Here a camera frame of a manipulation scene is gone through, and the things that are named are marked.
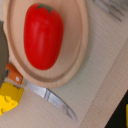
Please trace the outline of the grey teal gripper finger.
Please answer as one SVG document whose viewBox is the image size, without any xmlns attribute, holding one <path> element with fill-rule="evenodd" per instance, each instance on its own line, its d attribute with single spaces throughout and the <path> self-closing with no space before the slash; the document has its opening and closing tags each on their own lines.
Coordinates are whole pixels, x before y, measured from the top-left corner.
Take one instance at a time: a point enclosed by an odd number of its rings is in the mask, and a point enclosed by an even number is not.
<svg viewBox="0 0 128 128">
<path fill-rule="evenodd" d="M 9 51 L 7 39 L 3 30 L 3 22 L 0 21 L 0 85 L 6 77 L 6 64 L 8 63 Z"/>
</svg>

